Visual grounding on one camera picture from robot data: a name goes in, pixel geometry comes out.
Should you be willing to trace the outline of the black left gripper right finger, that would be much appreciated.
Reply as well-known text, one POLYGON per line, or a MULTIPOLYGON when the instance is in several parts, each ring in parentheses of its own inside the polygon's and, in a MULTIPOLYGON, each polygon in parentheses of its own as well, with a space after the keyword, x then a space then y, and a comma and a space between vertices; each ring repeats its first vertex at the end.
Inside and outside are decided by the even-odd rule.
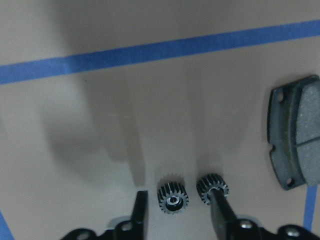
POLYGON ((239 218, 221 190, 210 191, 211 220, 219 240, 260 240, 261 230, 247 218, 239 218))

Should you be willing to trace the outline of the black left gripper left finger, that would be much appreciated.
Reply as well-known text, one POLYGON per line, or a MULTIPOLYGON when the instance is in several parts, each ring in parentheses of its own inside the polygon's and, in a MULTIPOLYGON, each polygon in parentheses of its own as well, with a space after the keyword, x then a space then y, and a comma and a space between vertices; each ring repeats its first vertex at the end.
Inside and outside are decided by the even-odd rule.
POLYGON ((148 210, 148 191, 140 190, 136 194, 129 220, 118 223, 114 229, 115 240, 144 240, 148 210))

